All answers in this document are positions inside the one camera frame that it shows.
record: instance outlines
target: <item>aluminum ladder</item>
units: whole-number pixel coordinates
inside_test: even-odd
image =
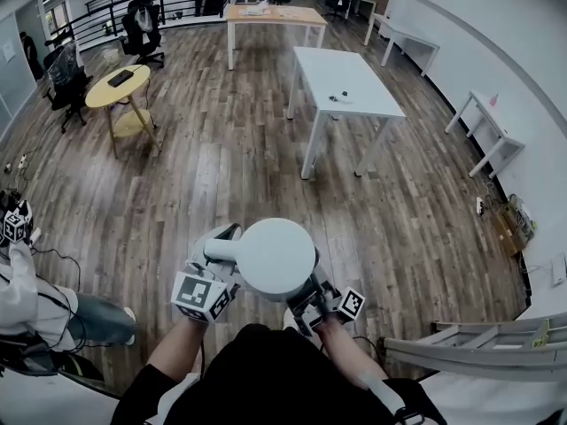
[[[567,379],[567,313],[496,323],[433,322],[416,341],[382,338],[383,355],[433,370],[508,381]]]

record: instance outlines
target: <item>person's arm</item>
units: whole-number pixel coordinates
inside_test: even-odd
[[[207,326],[204,322],[181,318],[153,350],[148,365],[180,383],[193,368]]]
[[[367,390],[368,386],[360,380],[362,374],[368,373],[381,380],[388,378],[384,370],[348,335],[336,317],[327,316],[315,328],[315,332],[321,338],[330,360],[350,383]]]
[[[29,247],[22,241],[10,245],[12,278],[0,280],[0,326],[13,326],[37,316],[35,267]]]

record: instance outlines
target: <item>white sneaker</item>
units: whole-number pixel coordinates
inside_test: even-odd
[[[124,312],[126,312],[126,315],[129,316],[132,320],[134,320],[134,322],[136,322],[136,316],[134,315],[134,312],[132,312],[132,309],[130,307],[124,307]],[[125,345],[132,346],[135,341],[136,341],[136,334],[133,334],[132,337],[130,337],[129,340],[125,343]]]
[[[291,312],[289,307],[285,310],[285,313],[283,314],[283,328],[284,329],[294,328],[299,332],[298,323],[295,322],[295,319],[293,318],[293,313]]]

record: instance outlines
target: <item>window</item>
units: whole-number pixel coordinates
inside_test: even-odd
[[[69,23],[69,16],[67,14],[67,8],[65,2],[57,5],[52,10],[45,13],[45,18],[47,20],[47,26],[49,27],[51,38],[55,38],[58,33],[54,33],[61,27]]]

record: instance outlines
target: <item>person in background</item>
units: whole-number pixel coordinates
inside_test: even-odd
[[[43,77],[43,69],[39,61],[37,61],[37,49],[35,48],[34,40],[26,32],[21,32],[19,39],[24,47],[24,52],[26,52],[29,69],[31,69],[34,78],[39,81]]]

